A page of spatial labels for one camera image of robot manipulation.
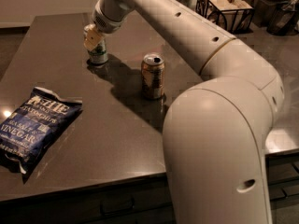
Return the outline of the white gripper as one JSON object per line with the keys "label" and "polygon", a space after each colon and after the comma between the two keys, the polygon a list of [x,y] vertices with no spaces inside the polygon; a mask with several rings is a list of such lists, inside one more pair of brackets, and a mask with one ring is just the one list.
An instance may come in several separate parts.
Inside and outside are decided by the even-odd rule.
{"label": "white gripper", "polygon": [[[127,15],[133,9],[121,0],[98,0],[93,13],[92,20],[97,29],[104,34],[112,34],[119,30]],[[84,46],[92,51],[103,40],[103,35],[97,30],[91,30],[93,24],[88,24],[83,28],[86,35]]]}

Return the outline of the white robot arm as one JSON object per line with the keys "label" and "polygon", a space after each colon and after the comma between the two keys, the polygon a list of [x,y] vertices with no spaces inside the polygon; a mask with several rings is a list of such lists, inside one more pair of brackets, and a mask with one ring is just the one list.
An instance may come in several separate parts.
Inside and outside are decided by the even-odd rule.
{"label": "white robot arm", "polygon": [[164,161],[177,224],[273,224],[264,143],[283,106],[278,71],[176,0],[99,0],[104,34],[136,10],[199,75],[164,118]]}

